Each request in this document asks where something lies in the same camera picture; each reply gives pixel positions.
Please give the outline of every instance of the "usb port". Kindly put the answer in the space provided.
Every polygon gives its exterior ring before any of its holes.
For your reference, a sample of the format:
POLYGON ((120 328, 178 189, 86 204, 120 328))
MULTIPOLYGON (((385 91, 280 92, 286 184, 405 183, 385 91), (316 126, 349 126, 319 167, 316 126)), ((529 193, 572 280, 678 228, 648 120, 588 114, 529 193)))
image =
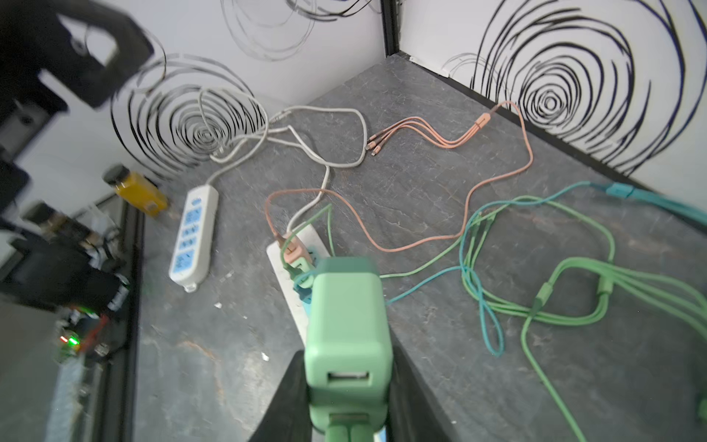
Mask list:
POLYGON ((330 371, 327 373, 329 382, 338 380, 368 380, 367 371, 330 371))

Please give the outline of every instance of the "green cable connector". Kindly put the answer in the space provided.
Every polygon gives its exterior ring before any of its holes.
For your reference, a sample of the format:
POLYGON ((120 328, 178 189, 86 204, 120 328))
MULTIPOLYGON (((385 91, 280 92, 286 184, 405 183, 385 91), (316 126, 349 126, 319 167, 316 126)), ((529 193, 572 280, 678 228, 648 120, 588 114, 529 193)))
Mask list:
POLYGON ((597 283, 597 295, 610 295, 614 291, 614 280, 607 278, 605 276, 599 277, 599 282, 597 283))
POLYGON ((284 269, 287 270, 287 273, 290 274, 290 279, 292 279, 293 281, 303 273, 302 270, 299 270, 296 267, 292 267, 290 264, 285 264, 284 269))
POLYGON ((707 424, 707 399, 702 399, 697 406, 697 417, 707 424))
MULTIPOLYGON (((293 263, 292 267, 295 269, 299 270, 299 274, 304 274, 308 273, 314 270, 314 267, 304 258, 304 256, 300 256, 297 258, 293 263)), ((309 277, 305 278, 303 281, 299 281, 299 286, 302 287, 303 289, 311 289, 312 284, 314 284, 314 275, 311 274, 309 277)))
POLYGON ((545 303, 547 303, 550 295, 552 295, 552 289, 554 289, 554 287, 549 282, 542 284, 540 290, 537 292, 537 295, 535 295, 535 299, 533 300, 532 307, 528 313, 529 317, 534 317, 545 306, 545 303))

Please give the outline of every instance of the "yellow bottle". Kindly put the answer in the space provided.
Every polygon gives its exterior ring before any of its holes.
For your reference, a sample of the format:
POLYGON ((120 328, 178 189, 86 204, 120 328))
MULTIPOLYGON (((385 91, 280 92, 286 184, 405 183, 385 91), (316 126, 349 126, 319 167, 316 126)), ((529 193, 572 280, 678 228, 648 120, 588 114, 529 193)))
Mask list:
POLYGON ((154 184, 122 164, 112 166, 103 174, 103 181, 113 187, 119 197, 149 216, 167 209, 167 197, 154 184))

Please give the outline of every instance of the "tangled cable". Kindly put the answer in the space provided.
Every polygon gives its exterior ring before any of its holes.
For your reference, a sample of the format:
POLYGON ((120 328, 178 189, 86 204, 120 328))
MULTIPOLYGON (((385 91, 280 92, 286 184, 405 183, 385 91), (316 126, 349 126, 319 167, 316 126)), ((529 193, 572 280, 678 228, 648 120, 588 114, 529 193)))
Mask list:
POLYGON ((278 112, 275 114, 271 119, 268 120, 267 118, 267 111, 265 110, 264 106, 252 95, 249 95, 245 92, 242 91, 237 91, 237 90, 228 90, 224 88, 202 88, 199 92, 199 95, 197 96, 197 106, 199 108, 199 114, 201 115, 201 118, 203 120, 204 126, 206 129, 209 131, 210 135, 213 137, 213 139, 216 141, 216 143, 219 145, 218 151, 215 154, 210 155, 211 160, 217 162, 217 163, 227 163, 228 161, 231 161, 236 154, 240 151, 240 149, 251 139, 257 139, 258 142, 255 144, 253 149, 251 149, 248 153, 245 155, 241 156, 238 158, 238 160, 234 161, 233 163, 227 165, 226 167, 216 171, 213 175, 209 177, 209 179, 206 181, 207 184, 211 184, 214 182, 216 178, 221 176, 222 174, 228 172, 229 170, 232 170, 234 168, 237 168, 239 165, 243 164, 245 161, 247 161, 249 158, 253 157, 256 152, 260 149, 260 147, 263 145, 264 141, 272 141, 274 143, 282 144, 284 146, 290 146, 290 147, 296 147, 299 149, 302 149, 307 156, 314 161, 317 164, 321 164, 325 167, 325 173, 324 173, 324 179, 322 181, 322 186, 320 191, 317 193, 317 196, 307 204, 305 204, 304 207, 299 209, 294 215, 292 215, 292 218, 287 224, 287 232, 291 232, 293 227, 295 226, 296 221, 309 209, 311 209, 313 206, 315 206, 322 198, 323 192, 327 188, 327 183, 329 182, 329 174, 331 171, 331 168, 340 168, 340 169, 347 169, 347 168, 355 168, 359 164, 363 162, 363 159, 366 157, 366 139, 368 137, 368 129, 366 128, 366 121, 363 118, 363 115, 357 110, 353 108, 347 108, 347 107, 315 107, 315 106, 304 106, 304 105, 296 105, 296 106, 290 106, 282 111, 278 112), (265 126, 251 134, 237 134, 235 136, 231 136, 230 134, 226 134, 223 131, 219 132, 217 128, 215 128, 211 120, 209 119, 205 107, 204 107, 204 99, 205 97, 208 97, 211 94, 219 94, 219 93, 236 93, 238 95, 241 95, 244 98, 247 98, 248 100, 252 101, 255 103, 263 112, 265 115, 266 123, 265 126), (331 161, 327 161, 324 158, 322 158, 319 154, 314 152, 314 150, 309 147, 304 140, 302 140, 302 137, 300 134, 291 126, 287 125, 286 127, 278 127, 275 129, 272 129, 270 127, 271 123, 275 123, 279 120, 282 120, 284 117, 289 115, 295 110, 309 110, 309 111, 314 111, 314 112, 334 112, 334 113, 353 113, 355 114, 359 120, 361 121, 361 127, 363 128, 363 142, 361 144, 361 154, 359 155, 358 159, 351 162, 351 163, 333 163, 331 161), (297 142, 294 141, 287 141, 283 140, 280 138, 275 138, 272 137, 272 134, 282 134, 290 132, 297 142), (217 153, 222 153, 225 154, 225 156, 219 156, 217 153))
MULTIPOLYGON (((515 107, 516 109, 518 108, 518 107, 515 105, 515 103, 508 102, 508 101, 497 104, 496 106, 494 106, 494 107, 489 111, 489 113, 483 114, 483 115, 477 120, 477 122, 474 123, 474 126, 472 126, 472 128, 469 129, 469 130, 467 131, 467 133, 466 133, 465 135, 462 135, 459 139, 465 139, 466 141, 468 141, 476 132, 478 132, 478 130, 479 130, 481 127, 484 126, 484 124, 486 124, 486 123, 491 119, 491 114, 495 113, 495 111, 496 111, 500 106, 505 105, 505 104, 510 104, 510 105, 512 105, 513 107, 515 107)), ((452 144, 455 144, 456 141, 459 141, 459 140, 455 140, 455 141, 448 141, 448 140, 445 140, 444 138, 442 138, 441 136, 439 136, 439 134, 437 134, 437 132, 432 128, 432 126, 431 126, 429 123, 425 122, 425 120, 423 120, 423 119, 420 118, 420 117, 410 117, 410 118, 406 118, 406 119, 404 119, 404 120, 401 120, 400 122, 398 122, 398 123, 392 125, 391 127, 388 127, 387 129, 384 129, 384 130, 382 130, 381 132, 378 132, 378 134, 372 136, 370 139, 375 139, 376 137, 380 136, 381 134, 386 134, 386 133, 388 133, 388 131, 391 131, 391 134, 392 134, 393 132, 397 131, 398 129, 401 129, 401 128, 403 128, 403 127, 408 127, 408 125, 407 125, 406 122, 411 121, 412 119, 416 119, 416 123, 419 124, 419 125, 421 125, 421 126, 424 126, 424 127, 429 131, 429 133, 432 134, 432 137, 436 138, 438 141, 440 141, 440 140, 446 141, 446 144, 447 144, 448 146, 450 146, 450 147, 447 147, 447 149, 453 149, 454 147, 460 145, 460 144, 456 144, 456 146, 451 147, 452 144)), ((345 203, 345 205, 347 205, 348 208, 350 208, 350 210, 353 212, 354 216, 356 217, 356 220, 358 221, 358 224, 361 226, 361 229, 362 229, 363 232, 365 233, 365 235, 366 235, 366 237, 368 238, 368 240, 370 241, 370 243, 373 244, 373 246, 374 246, 375 248, 377 248, 378 250, 380 250, 381 252, 401 252, 401 251, 403 251, 403 250, 412 249, 412 248, 414 248, 414 247, 416 247, 416 246, 418 246, 418 245, 420 245, 420 244, 424 244, 424 243, 427 243, 427 242, 429 242, 429 241, 449 240, 449 239, 456 239, 456 238, 459 238, 459 237, 464 233, 464 227, 467 225, 467 219, 469 218, 469 201, 470 201, 472 195, 474 194, 474 192, 476 192, 476 190, 479 189, 481 186, 484 186, 484 185, 486 185, 486 184, 489 184, 490 182, 502 180, 502 179, 504 179, 504 178, 508 178, 508 177, 517 175, 517 174, 519 174, 519 173, 521 173, 521 172, 527 170, 527 169, 530 167, 530 165, 532 165, 532 162, 533 162, 532 148, 530 147, 530 142, 528 141, 527 133, 526 133, 526 131, 525 131, 525 122, 523 121, 523 118, 522 118, 522 117, 520 117, 520 128, 521 128, 521 130, 522 130, 523 139, 524 139, 524 141, 525 141, 525 146, 526 146, 527 151, 528 151, 528 156, 529 156, 528 162, 527 162, 524 166, 522 166, 522 167, 520 167, 520 168, 518 168, 518 169, 515 169, 515 170, 512 170, 512 171, 510 171, 510 172, 507 172, 507 173, 504 173, 504 174, 501 174, 501 175, 497 175, 497 176, 494 176, 494 177, 491 177, 491 178, 487 178, 487 179, 485 179, 485 180, 482 180, 481 182, 477 183, 475 186, 473 186, 473 187, 471 188, 471 190, 470 190, 469 193, 467 194, 467 200, 466 200, 466 202, 464 203, 464 220, 463 220, 463 222, 462 222, 462 228, 461 228, 461 230, 459 231, 459 233, 456 233, 456 234, 453 234, 453 235, 437 235, 437 236, 430 236, 429 238, 424 238, 424 239, 421 239, 421 240, 417 240, 417 241, 415 241, 415 242, 413 242, 413 243, 410 243, 410 244, 407 244, 407 245, 403 245, 403 246, 400 246, 400 247, 395 247, 395 248, 386 248, 386 247, 383 247, 383 246, 379 245, 377 242, 375 242, 375 240, 373 239, 373 237, 372 237, 372 236, 370 235, 370 233, 368 232, 368 229, 367 229, 366 226, 364 225, 363 220, 362 220, 361 217, 358 215, 358 212, 356 212, 356 210, 355 210, 354 207, 351 205, 351 203, 349 203, 348 201, 346 201, 346 199, 345 199, 343 196, 341 196, 340 194, 338 194, 338 193, 336 193, 336 192, 334 192, 334 191, 332 191, 332 190, 292 189, 292 190, 279 190, 279 191, 277 191, 277 192, 273 192, 273 193, 271 193, 271 194, 267 197, 267 199, 266 199, 266 201, 265 201, 265 217, 266 217, 266 219, 267 219, 268 225, 270 226, 270 230, 272 231, 273 235, 274 235, 276 238, 280 238, 281 236, 280 236, 280 234, 278 233, 277 229, 275 229, 275 226, 274 226, 274 224, 273 224, 273 222, 272 222, 272 219, 271 219, 271 217, 270 217, 270 205, 271 205, 272 199, 278 197, 279 195, 285 195, 285 194, 299 194, 299 193, 315 193, 315 192, 318 193, 318 192, 324 192, 324 193, 327 193, 327 194, 330 194, 330 195, 333 195, 333 196, 339 198, 341 201, 343 201, 343 202, 345 203)), ((425 134, 423 134, 423 133, 421 132, 421 130, 418 130, 416 127, 411 127, 411 129, 415 130, 416 132, 422 134, 425 138, 429 139, 425 134)))

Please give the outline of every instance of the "black swirl pattern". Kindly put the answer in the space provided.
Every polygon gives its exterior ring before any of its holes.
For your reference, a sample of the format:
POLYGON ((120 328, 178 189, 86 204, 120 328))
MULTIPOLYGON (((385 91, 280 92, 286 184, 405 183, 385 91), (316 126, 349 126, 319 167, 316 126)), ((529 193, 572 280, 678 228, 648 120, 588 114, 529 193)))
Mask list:
POLYGON ((487 98, 515 101, 526 120, 630 175, 693 122, 705 54, 707 31, 692 0, 503 0, 478 51, 444 69, 487 98))
MULTIPOLYGON (((110 118, 123 148, 157 178, 169 180, 209 159, 220 144, 204 124, 202 86, 252 95, 226 65, 188 54, 167 54, 146 65, 110 101, 110 118)), ((234 93, 209 92, 204 114, 221 141, 253 133, 265 123, 260 108, 234 93)))

